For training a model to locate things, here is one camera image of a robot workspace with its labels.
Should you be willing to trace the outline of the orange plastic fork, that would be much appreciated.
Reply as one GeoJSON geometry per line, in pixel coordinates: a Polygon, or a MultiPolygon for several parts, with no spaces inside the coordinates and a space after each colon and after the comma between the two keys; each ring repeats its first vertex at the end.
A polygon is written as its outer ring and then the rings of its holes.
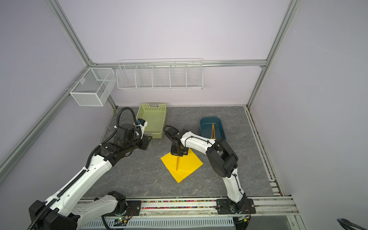
{"type": "Polygon", "coordinates": [[[212,130],[211,130],[211,139],[216,138],[216,130],[215,130],[215,124],[212,124],[212,130]]]}

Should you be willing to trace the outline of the yellow paper napkin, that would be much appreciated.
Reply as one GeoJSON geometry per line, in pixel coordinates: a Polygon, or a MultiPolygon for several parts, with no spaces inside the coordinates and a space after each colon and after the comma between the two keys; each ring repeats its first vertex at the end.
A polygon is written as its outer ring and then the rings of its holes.
{"type": "Polygon", "coordinates": [[[189,149],[187,156],[180,157],[178,171],[175,171],[176,160],[177,156],[173,156],[170,153],[161,157],[161,161],[177,183],[181,183],[203,165],[192,149],[189,149]]]}

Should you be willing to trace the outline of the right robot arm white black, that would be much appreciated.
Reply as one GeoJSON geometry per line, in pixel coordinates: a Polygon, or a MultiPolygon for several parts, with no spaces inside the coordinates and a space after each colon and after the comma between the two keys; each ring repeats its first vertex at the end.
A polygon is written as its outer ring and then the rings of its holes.
{"type": "Polygon", "coordinates": [[[193,150],[199,151],[206,155],[213,171],[222,178],[226,187],[227,197],[216,200],[218,213],[256,213],[253,200],[247,197],[239,180],[238,156],[225,139],[208,139],[171,125],[166,125],[163,131],[172,145],[170,153],[162,157],[162,161],[178,183],[202,165],[193,153],[193,150]]]}

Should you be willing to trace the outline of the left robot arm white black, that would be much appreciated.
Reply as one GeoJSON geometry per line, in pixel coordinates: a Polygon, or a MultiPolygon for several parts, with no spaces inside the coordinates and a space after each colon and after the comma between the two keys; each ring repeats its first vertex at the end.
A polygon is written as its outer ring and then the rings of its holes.
{"type": "Polygon", "coordinates": [[[29,208],[30,230],[78,230],[86,223],[106,214],[126,215],[133,211],[126,197],[109,192],[83,206],[79,200],[95,182],[135,149],[146,150],[152,137],[144,134],[148,122],[134,118],[132,124],[119,124],[107,140],[90,153],[86,165],[59,191],[45,201],[37,200],[29,208]]]}

